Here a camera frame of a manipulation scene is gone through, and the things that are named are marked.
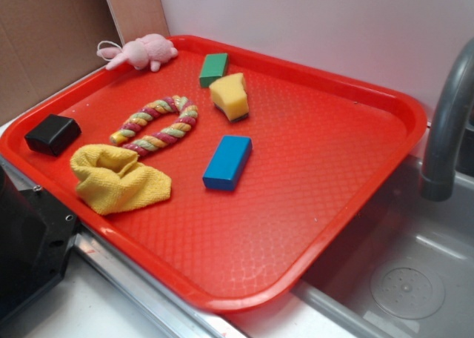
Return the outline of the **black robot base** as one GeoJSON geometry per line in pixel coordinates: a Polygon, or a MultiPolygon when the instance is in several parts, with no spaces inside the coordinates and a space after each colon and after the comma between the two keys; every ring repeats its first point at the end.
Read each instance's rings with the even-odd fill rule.
{"type": "Polygon", "coordinates": [[[63,280],[78,226],[48,190],[19,190],[1,170],[1,323],[63,280]]]}

